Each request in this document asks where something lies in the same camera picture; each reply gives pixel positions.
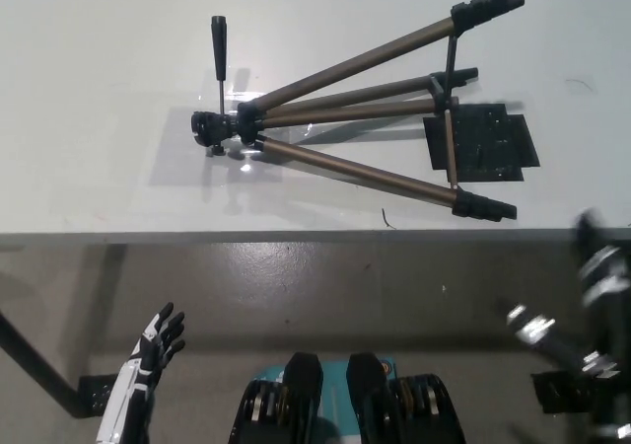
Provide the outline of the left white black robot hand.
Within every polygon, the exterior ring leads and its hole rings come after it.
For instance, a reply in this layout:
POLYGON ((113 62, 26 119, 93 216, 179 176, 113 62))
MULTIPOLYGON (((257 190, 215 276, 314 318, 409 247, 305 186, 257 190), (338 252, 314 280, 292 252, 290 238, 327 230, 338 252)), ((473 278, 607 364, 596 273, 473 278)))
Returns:
POLYGON ((183 312, 167 303, 153 316, 123 362, 110 392, 96 436, 98 443, 148 443, 155 392, 162 375, 185 341, 183 312))

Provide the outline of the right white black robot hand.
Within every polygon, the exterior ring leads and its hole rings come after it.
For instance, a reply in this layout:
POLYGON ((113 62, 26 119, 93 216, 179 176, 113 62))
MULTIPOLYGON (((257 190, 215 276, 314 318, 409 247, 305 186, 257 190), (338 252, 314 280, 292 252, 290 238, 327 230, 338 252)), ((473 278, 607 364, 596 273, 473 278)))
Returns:
POLYGON ((512 335, 558 366, 533 374, 537 400, 547 414, 585 413, 589 443, 630 441, 630 255, 585 212, 575 226, 574 250, 588 339, 579 347, 556 321, 523 303, 503 301, 512 335))

